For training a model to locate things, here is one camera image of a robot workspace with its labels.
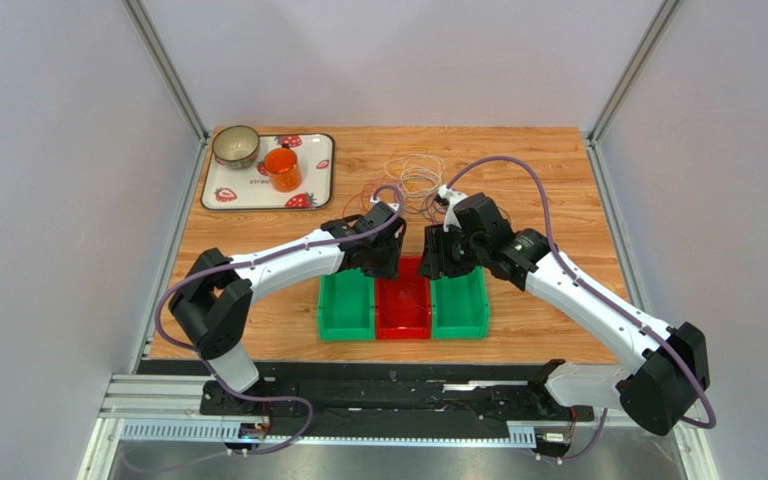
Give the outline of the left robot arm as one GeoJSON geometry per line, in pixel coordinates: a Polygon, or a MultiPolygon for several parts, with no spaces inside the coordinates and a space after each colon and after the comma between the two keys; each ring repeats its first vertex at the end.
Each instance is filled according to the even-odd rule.
{"type": "Polygon", "coordinates": [[[227,390],[243,394],[260,379],[242,344],[251,307],[296,284],[347,270],[395,278],[405,230],[402,214],[379,202],[364,215],[327,221],[271,249],[227,256],[212,248],[197,258],[161,303],[187,337],[187,349],[227,390]]]}

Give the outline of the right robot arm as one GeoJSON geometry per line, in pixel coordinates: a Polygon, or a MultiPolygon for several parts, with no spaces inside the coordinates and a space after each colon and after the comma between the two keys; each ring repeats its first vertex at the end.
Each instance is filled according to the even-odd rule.
{"type": "Polygon", "coordinates": [[[588,331],[617,358],[616,366],[548,362],[535,382],[560,406],[622,410],[638,426],[667,435],[686,420],[709,386],[706,337],[691,323],[675,327],[600,285],[534,229],[516,232],[483,193],[442,187],[440,224],[426,227],[418,272],[429,280],[484,268],[541,299],[588,331]]]}

